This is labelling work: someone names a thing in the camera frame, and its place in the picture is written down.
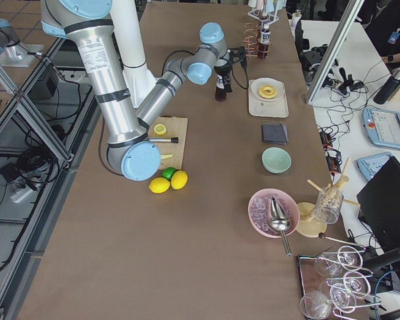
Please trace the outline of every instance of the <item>pink bowl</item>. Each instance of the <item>pink bowl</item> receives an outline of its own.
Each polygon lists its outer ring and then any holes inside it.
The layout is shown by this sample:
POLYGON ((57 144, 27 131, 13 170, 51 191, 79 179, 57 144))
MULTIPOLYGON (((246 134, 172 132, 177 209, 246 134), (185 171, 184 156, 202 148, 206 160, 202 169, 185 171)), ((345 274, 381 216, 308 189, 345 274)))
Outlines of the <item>pink bowl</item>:
POLYGON ((256 192, 249 201, 249 220, 252 226, 260 234, 268 238, 280 238, 280 233, 271 230, 265 220, 265 210, 267 209, 267 201, 272 196, 276 197, 280 205, 285 210, 287 216, 291 220, 291 227, 286 232, 290 235, 294 232, 299 224, 299 210, 296 202, 287 194, 278 189, 262 189, 256 192))

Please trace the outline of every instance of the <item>white tube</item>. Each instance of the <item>white tube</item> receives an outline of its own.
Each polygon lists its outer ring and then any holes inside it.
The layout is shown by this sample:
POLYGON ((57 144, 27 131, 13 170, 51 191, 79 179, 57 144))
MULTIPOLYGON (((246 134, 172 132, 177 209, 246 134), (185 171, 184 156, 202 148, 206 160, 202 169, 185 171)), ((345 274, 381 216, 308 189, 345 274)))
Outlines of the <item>white tube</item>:
POLYGON ((114 34, 124 63, 123 76, 138 107, 154 88, 156 78, 148 70, 134 0, 113 0, 111 18, 114 34))

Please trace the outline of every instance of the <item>white table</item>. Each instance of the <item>white table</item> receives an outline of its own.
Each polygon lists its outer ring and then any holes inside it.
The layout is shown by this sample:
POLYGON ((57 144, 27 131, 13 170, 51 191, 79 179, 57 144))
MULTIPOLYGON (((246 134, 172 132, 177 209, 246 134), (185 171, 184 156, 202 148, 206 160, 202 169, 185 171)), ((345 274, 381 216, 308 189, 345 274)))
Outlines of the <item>white table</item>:
MULTIPOLYGON (((337 27, 337 22, 302 21, 302 27, 304 30, 303 36, 304 38, 309 39, 310 47, 316 47, 330 42, 333 32, 337 27)), ((339 66, 334 67, 334 78, 342 80, 342 76, 339 74, 339 68, 343 67, 347 75, 353 75, 354 80, 362 80, 366 83, 366 86, 369 89, 369 93, 367 95, 368 97, 378 90, 389 77, 388 69, 384 63, 378 63, 380 62, 381 58, 376 52, 374 46, 371 44, 363 27, 359 23, 354 23, 351 27, 347 39, 338 53, 337 59, 339 61, 339 66), (368 83, 369 81, 377 80, 385 75, 388 76, 376 82, 368 83)), ((364 93, 360 94, 359 99, 356 100, 358 97, 358 93, 352 93, 350 97, 344 101, 344 104, 348 105, 352 101, 350 104, 351 108, 360 108, 365 104, 366 96, 364 93)), ((324 88, 318 92, 313 100, 316 122, 322 127, 331 125, 327 110, 335 105, 340 104, 339 102, 332 102, 331 98, 332 100, 340 100, 341 96, 331 92, 330 88, 324 88)), ((373 99, 370 99, 368 105, 376 106, 384 110, 397 111, 400 113, 400 103, 386 102, 383 105, 376 105, 373 102, 373 99)), ((349 176, 350 181, 344 189, 344 197, 348 200, 356 201, 356 195, 365 186, 367 181, 362 174, 360 174, 360 171, 355 164, 355 160, 360 157, 389 151, 400 162, 400 151, 374 146, 366 136, 366 132, 363 127, 363 121, 361 119, 361 111, 356 111, 352 117, 345 116, 343 119, 341 115, 347 115, 348 113, 348 111, 344 113, 332 112, 331 117, 334 123, 342 123, 345 120, 350 119, 350 133, 342 136, 339 140, 339 144, 337 141, 335 141, 334 147, 340 150, 343 163, 345 163, 346 159, 350 157, 351 164, 347 170, 347 175, 349 176)), ((347 127, 341 125, 340 128, 342 131, 344 131, 347 127)), ((364 226, 362 226, 357 218, 358 213, 358 207, 354 207, 346 203, 343 204, 341 214, 343 217, 345 230, 352 230, 354 236, 361 235, 366 232, 364 226)), ((356 238, 356 242, 361 243, 362 245, 368 245, 369 235, 356 238)), ((400 295, 395 293, 385 293, 380 294, 380 296, 383 299, 383 305, 388 309, 390 307, 388 311, 400 309, 400 295)))

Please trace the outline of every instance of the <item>blue cable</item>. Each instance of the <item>blue cable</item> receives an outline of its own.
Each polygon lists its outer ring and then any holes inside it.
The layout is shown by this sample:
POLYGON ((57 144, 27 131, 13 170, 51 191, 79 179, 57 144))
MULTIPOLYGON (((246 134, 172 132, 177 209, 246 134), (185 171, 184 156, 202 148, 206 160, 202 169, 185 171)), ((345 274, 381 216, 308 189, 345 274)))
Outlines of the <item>blue cable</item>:
MULTIPOLYGON (((393 272, 393 270, 387 271, 387 272, 384 273, 383 276, 380 277, 379 280, 376 282, 375 292, 374 292, 375 295, 378 294, 378 287, 379 287, 379 285, 381 284, 382 280, 383 280, 386 276, 388 276, 391 272, 393 272)), ((378 306, 377 306, 377 305, 375 306, 375 318, 376 318, 376 320, 380 320, 380 318, 381 318, 381 317, 379 316, 379 313, 378 313, 378 306)))

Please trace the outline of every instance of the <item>id badge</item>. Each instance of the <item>id badge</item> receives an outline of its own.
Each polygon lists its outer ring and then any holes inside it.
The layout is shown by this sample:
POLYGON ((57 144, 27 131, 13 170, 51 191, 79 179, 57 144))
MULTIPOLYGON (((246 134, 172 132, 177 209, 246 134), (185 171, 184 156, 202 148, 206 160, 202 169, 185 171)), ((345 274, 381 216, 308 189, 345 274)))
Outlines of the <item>id badge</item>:
POLYGON ((397 42, 397 40, 398 40, 398 38, 400 37, 400 33, 398 33, 398 32, 393 32, 390 36, 389 36, 389 38, 388 38, 388 43, 390 43, 390 44, 395 44, 396 42, 397 42))

